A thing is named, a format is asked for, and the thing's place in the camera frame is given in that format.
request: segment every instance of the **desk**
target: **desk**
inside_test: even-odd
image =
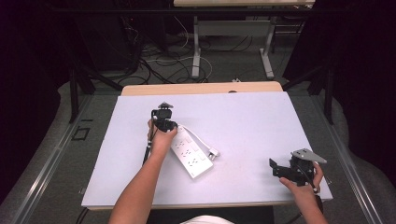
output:
[[[175,0],[176,7],[276,7],[313,5],[315,0]],[[194,17],[194,58],[191,77],[199,76],[201,49],[199,35],[255,35],[266,36],[264,48],[260,49],[265,75],[274,79],[274,72],[268,59],[268,51],[276,26],[276,17],[269,21],[198,21]]]
[[[214,167],[191,179],[172,150],[163,162],[153,208],[198,208],[292,203],[272,176],[269,158],[289,166],[290,152],[311,148],[290,98],[277,82],[125,87],[92,173],[82,206],[111,209],[141,167],[147,120],[163,101],[172,119],[221,153]],[[323,200],[332,199],[321,183]]]

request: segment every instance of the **human arm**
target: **human arm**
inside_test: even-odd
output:
[[[317,163],[313,162],[313,164],[315,167],[315,176],[313,182],[318,192],[320,192],[319,184],[323,177],[323,171]],[[300,212],[303,214],[303,217],[307,224],[328,223],[318,207],[314,190],[310,185],[297,187],[293,182],[289,181],[285,177],[279,178],[279,181],[283,185],[285,185],[293,194],[294,201],[299,207]]]
[[[118,198],[109,223],[146,223],[149,217],[161,166],[177,129],[164,133],[151,125],[151,120],[148,126],[153,127],[148,136],[154,133],[151,154]]]

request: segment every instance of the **power strip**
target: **power strip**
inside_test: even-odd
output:
[[[203,174],[213,166],[213,162],[182,125],[177,127],[177,135],[172,141],[171,148],[192,178]]]

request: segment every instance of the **gray carpet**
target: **gray carpet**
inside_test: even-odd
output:
[[[212,49],[214,47],[216,49],[230,49],[243,38],[243,36],[223,37],[210,39],[209,41]],[[281,75],[287,64],[295,40],[295,36],[292,35],[280,36],[276,42],[276,53],[270,54],[270,61],[273,70],[276,72],[276,80],[282,84],[286,80]],[[257,51],[262,41],[260,38],[253,38],[251,47],[242,52],[219,53],[204,51],[202,56],[210,61],[213,69],[209,81],[229,82],[236,77],[242,81],[266,80]],[[187,50],[178,47],[176,47],[176,50],[180,54],[187,52]],[[156,56],[153,56],[148,58],[148,60],[155,58]],[[180,64],[166,67],[155,63],[151,64],[154,70],[168,77],[183,68]],[[205,69],[206,74],[210,71],[210,65],[205,61],[202,61],[202,68]],[[134,76],[147,77],[148,73],[139,69]],[[185,76],[186,73],[182,72],[177,73],[170,79],[177,82],[178,78]],[[129,78],[123,81],[122,84],[136,84],[138,82],[138,78]],[[150,84],[155,83],[161,83],[161,81],[152,77]],[[340,165],[334,141],[326,129],[326,124],[321,119],[320,112],[315,108],[313,97],[306,94],[306,84],[297,85],[290,90],[290,98],[312,148],[329,162],[323,165],[323,169],[325,175],[332,181],[330,189],[334,200],[324,204],[325,216],[330,223],[367,223],[368,221],[361,211],[357,197]],[[40,200],[35,204],[34,209],[32,209],[33,213],[28,218],[27,223],[74,223],[82,210],[80,203],[83,196],[79,191],[88,185],[96,156],[106,133],[106,126],[117,98],[117,93],[109,90],[103,83],[95,82],[95,86],[98,88],[98,92],[94,96],[89,97],[90,99],[92,98],[91,103],[87,106],[87,110],[82,114],[76,124],[76,129],[79,132],[75,129],[73,131],[75,133],[75,140],[71,139],[67,141],[67,145],[65,146],[66,151],[46,189],[40,195]],[[65,85],[60,88],[60,93],[63,98],[57,118],[52,123],[46,138],[32,158],[25,173],[21,176],[20,181],[1,204],[1,223],[12,223],[12,220],[15,220],[14,218],[16,218],[19,209],[23,205],[23,200],[28,195],[29,189],[33,186],[41,168],[64,136],[70,114],[68,86]],[[344,144],[347,145],[347,123],[342,114],[342,108],[336,102],[333,106],[333,118],[335,123],[334,128],[339,133]],[[89,132],[86,139],[78,140],[84,137],[84,132],[87,129],[89,129]],[[394,203],[396,202],[396,192],[394,187],[372,165],[359,160],[359,158],[353,157],[353,159],[383,222],[392,223],[393,220],[396,220],[396,216],[392,213],[392,211],[396,210]],[[276,223],[285,223],[297,213],[298,210],[295,205],[276,206]],[[106,223],[109,214],[109,211],[89,212],[85,216],[83,223]],[[304,222],[300,218],[296,223]]]

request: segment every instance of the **person's hand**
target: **person's hand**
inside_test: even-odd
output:
[[[318,192],[320,192],[320,181],[323,177],[323,171],[321,170],[320,166],[313,162],[315,167],[315,176],[314,176],[314,185],[317,188]],[[279,181],[286,186],[291,193],[294,195],[294,201],[296,202],[297,206],[300,208],[302,213],[312,210],[318,209],[317,200],[314,194],[314,190],[310,185],[297,187],[293,182],[288,180],[285,177],[279,178]]]
[[[154,124],[153,120],[148,121],[148,140],[151,139],[151,153],[155,153],[158,150],[165,150],[167,152],[171,146],[173,138],[177,134],[177,128],[175,127],[171,132],[165,133],[159,130]]]

